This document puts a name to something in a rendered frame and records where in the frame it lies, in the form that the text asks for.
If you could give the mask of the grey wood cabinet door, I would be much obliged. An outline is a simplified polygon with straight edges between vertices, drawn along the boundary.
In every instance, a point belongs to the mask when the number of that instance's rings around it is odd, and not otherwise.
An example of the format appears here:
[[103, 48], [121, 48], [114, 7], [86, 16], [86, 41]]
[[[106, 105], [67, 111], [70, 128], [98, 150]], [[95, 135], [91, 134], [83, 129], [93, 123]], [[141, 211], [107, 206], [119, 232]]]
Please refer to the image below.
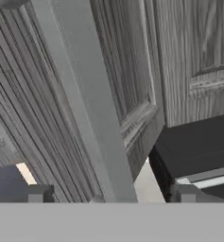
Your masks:
[[90, 0], [131, 176], [164, 126], [153, 0]]
[[101, 193], [32, 3], [0, 9], [0, 125], [57, 202]]
[[162, 78], [165, 124], [224, 114], [224, 0], [146, 0]]

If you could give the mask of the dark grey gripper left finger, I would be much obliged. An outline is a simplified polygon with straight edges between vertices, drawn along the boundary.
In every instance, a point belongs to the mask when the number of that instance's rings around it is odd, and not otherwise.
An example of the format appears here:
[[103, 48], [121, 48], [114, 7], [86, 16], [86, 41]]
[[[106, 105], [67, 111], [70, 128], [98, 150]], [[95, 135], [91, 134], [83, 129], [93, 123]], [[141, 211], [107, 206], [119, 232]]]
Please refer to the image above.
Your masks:
[[53, 185], [29, 185], [20, 189], [0, 192], [0, 202], [45, 203], [53, 202]]

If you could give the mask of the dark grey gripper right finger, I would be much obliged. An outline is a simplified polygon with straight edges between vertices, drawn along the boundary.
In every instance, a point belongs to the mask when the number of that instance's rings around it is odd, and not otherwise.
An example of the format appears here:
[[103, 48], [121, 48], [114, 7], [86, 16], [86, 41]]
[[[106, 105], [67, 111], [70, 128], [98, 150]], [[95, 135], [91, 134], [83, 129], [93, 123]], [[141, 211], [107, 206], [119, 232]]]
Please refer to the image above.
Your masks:
[[192, 184], [174, 184], [171, 187], [171, 201], [180, 203], [224, 203], [224, 199], [208, 195]]

